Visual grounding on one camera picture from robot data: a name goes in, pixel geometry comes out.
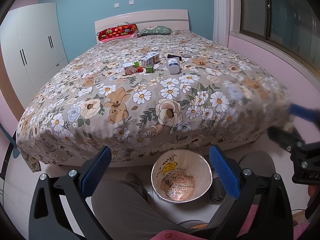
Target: plastic bag liner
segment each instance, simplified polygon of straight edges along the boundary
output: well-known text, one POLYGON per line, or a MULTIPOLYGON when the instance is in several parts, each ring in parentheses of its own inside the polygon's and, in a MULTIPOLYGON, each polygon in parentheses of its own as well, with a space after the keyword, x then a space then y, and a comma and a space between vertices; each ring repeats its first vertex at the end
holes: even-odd
POLYGON ((185 203, 207 192, 212 173, 201 155, 188 150, 170 150, 153 165, 151 183, 159 199, 185 203))

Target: window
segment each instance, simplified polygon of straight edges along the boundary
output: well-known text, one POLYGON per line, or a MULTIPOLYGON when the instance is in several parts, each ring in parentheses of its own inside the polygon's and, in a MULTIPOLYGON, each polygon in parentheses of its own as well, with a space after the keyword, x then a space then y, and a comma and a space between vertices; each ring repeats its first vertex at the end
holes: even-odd
POLYGON ((277 47, 320 78, 320 21, 307 0, 241 0, 240 33, 277 47))

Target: wardrobe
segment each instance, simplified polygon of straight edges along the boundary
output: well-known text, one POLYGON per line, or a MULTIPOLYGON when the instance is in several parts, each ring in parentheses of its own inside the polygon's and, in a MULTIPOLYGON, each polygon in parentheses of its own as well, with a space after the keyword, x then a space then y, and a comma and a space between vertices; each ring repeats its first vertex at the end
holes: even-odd
POLYGON ((55 3, 11 10, 0 26, 4 65, 24 108, 68 64, 55 3))

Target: gray pants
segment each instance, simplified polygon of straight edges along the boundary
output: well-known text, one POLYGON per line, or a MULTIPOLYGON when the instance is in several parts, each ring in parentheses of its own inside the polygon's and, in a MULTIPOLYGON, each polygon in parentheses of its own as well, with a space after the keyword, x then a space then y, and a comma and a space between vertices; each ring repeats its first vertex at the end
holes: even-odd
MULTIPOLYGON (((263 151, 247 154, 239 165, 243 169, 251 169, 259 176, 271 177, 276 173, 272 158, 263 151)), ((219 178, 214 179, 214 182, 213 190, 209 192, 211 199, 223 199, 223 201, 205 229, 218 227, 235 201, 233 197, 226 195, 219 178)), ((92 202, 94 203, 95 199, 105 200, 105 205, 99 206, 100 212, 97 212, 96 217, 113 240, 150 240, 164 230, 175 230, 186 234, 199 231, 199 229, 183 228, 160 215, 148 205, 143 198, 141 187, 136 184, 116 179, 104 181, 104 187, 106 184, 109 190, 96 191, 92 196, 92 202)))

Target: blue wall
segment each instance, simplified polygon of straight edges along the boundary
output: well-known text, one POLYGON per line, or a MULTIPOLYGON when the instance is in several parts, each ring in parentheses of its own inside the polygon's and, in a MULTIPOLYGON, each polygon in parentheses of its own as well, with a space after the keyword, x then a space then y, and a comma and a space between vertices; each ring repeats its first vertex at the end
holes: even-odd
POLYGON ((213 0, 39 0, 57 4, 60 33, 70 62, 96 44, 94 22, 129 12, 153 9, 187 9, 190 29, 210 40, 213 34, 213 0))

